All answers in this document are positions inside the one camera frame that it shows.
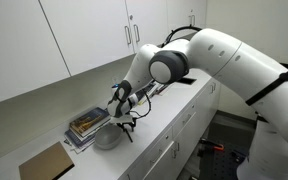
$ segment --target book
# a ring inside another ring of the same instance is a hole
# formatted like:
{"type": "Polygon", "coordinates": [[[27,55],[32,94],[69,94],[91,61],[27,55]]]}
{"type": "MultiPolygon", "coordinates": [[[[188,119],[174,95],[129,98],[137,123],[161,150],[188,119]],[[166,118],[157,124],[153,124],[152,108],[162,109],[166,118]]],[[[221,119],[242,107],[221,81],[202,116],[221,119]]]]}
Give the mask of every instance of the book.
{"type": "Polygon", "coordinates": [[[87,146],[89,143],[92,143],[95,138],[95,134],[90,134],[84,138],[84,140],[80,140],[76,134],[71,130],[67,130],[65,132],[65,137],[77,148],[82,149],[84,146],[87,146]]]}
{"type": "Polygon", "coordinates": [[[97,107],[85,115],[79,117],[78,119],[72,121],[70,123],[70,129],[74,130],[80,137],[84,138],[88,136],[92,131],[100,127],[108,119],[109,113],[106,110],[97,107]]]}

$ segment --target cabinet door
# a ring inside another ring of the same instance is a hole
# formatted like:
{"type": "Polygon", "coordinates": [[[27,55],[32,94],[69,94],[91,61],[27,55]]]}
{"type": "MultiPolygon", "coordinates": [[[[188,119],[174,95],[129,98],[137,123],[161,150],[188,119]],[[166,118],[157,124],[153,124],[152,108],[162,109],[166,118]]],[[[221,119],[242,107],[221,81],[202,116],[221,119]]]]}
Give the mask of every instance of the cabinet door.
{"type": "MultiPolygon", "coordinates": [[[[206,0],[167,0],[169,33],[182,26],[205,27],[206,0]]],[[[176,33],[173,39],[196,31],[184,30],[176,33]]]]}
{"type": "Polygon", "coordinates": [[[162,44],[167,35],[166,0],[126,0],[135,51],[144,44],[162,44]]]}
{"type": "Polygon", "coordinates": [[[213,81],[209,82],[196,100],[196,116],[198,118],[198,136],[201,137],[210,124],[216,110],[212,109],[213,81]]]}
{"type": "Polygon", "coordinates": [[[67,77],[38,1],[0,0],[0,101],[67,77]]]}
{"type": "Polygon", "coordinates": [[[72,75],[133,51],[124,0],[41,0],[72,75]]]}
{"type": "MultiPolygon", "coordinates": [[[[171,33],[182,26],[189,26],[192,21],[192,15],[189,8],[193,8],[191,0],[167,0],[168,8],[168,32],[171,33]]],[[[173,39],[193,33],[192,30],[177,32],[173,39]]]]}
{"type": "Polygon", "coordinates": [[[169,128],[153,148],[133,167],[129,173],[130,179],[143,179],[150,169],[156,166],[158,160],[165,154],[170,144],[173,144],[172,128],[169,128]]]}
{"type": "Polygon", "coordinates": [[[219,97],[220,89],[221,89],[221,84],[215,79],[212,80],[212,83],[210,85],[213,89],[210,95],[210,112],[209,112],[210,117],[208,117],[208,119],[212,119],[218,109],[218,103],[220,99],[219,97]]]}
{"type": "Polygon", "coordinates": [[[168,146],[166,151],[157,160],[152,169],[146,174],[146,180],[160,180],[160,179],[176,179],[175,174],[175,155],[174,155],[174,141],[168,146]]]}
{"type": "Polygon", "coordinates": [[[192,26],[205,28],[206,27],[206,11],[207,0],[190,0],[192,6],[188,7],[191,12],[190,18],[192,26]]]}
{"type": "Polygon", "coordinates": [[[179,175],[188,158],[192,154],[199,138],[198,119],[196,117],[196,113],[194,113],[174,140],[174,146],[176,149],[174,173],[176,174],[176,177],[179,175]]]}

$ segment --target white wall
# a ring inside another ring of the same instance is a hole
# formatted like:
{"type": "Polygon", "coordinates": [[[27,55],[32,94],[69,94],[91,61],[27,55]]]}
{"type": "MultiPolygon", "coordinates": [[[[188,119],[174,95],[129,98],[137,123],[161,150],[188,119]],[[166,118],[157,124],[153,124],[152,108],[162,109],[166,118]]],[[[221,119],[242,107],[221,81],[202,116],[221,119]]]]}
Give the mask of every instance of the white wall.
{"type": "MultiPolygon", "coordinates": [[[[230,34],[278,62],[288,63],[288,1],[208,0],[207,27],[230,34]]],[[[254,110],[223,86],[219,109],[254,119],[254,110]]]]}
{"type": "Polygon", "coordinates": [[[0,102],[0,157],[107,101],[115,79],[124,78],[133,57],[0,102]]]}

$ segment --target brown board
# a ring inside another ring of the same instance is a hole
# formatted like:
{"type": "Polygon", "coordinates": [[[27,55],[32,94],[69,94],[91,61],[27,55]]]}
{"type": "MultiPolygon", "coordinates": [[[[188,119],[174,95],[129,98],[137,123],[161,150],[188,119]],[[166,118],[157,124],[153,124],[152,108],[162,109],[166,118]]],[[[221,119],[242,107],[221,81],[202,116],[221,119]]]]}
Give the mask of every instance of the brown board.
{"type": "Polygon", "coordinates": [[[19,166],[21,180],[58,179],[74,167],[60,142],[19,166]]]}

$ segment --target stack of books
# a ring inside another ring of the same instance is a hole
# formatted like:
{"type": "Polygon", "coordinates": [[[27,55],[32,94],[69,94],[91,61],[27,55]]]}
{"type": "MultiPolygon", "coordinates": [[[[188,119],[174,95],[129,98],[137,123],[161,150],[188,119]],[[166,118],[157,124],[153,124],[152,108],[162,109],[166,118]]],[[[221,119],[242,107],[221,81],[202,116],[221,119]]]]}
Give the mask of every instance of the stack of books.
{"type": "Polygon", "coordinates": [[[81,152],[94,143],[96,132],[109,120],[109,113],[97,107],[72,121],[65,137],[75,146],[77,153],[81,152]]]}

